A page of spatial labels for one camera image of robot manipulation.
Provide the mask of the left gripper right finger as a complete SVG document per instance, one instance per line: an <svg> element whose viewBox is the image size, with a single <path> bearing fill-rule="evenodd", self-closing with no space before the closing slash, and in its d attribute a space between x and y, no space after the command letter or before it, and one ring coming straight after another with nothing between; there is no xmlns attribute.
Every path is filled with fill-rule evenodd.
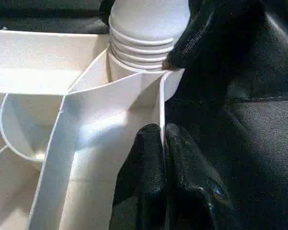
<svg viewBox="0 0 288 230"><path fill-rule="evenodd" d="M170 229L233 229L233 204L228 190L189 132L167 124L165 141Z"/></svg>

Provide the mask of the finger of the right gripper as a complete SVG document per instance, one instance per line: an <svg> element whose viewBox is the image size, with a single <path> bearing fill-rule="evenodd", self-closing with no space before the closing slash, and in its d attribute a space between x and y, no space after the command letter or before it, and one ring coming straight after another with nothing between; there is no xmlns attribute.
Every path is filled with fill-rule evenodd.
<svg viewBox="0 0 288 230"><path fill-rule="evenodd" d="M111 8L114 2L115 0L102 0L100 7L99 7L99 14L100 14L101 20L107 26L109 26L108 20L109 20Z"/></svg>
<svg viewBox="0 0 288 230"><path fill-rule="evenodd" d="M167 56L170 68L185 68L208 41L208 36L219 29L231 15L229 0L190 0L190 19L181 37Z"/></svg>

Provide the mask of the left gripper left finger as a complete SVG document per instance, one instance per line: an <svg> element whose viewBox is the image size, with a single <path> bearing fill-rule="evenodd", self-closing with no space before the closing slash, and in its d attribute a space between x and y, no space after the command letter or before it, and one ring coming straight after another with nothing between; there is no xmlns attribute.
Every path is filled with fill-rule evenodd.
<svg viewBox="0 0 288 230"><path fill-rule="evenodd" d="M166 175L160 129L137 132L117 179L112 203L113 230L162 230L166 218Z"/></svg>

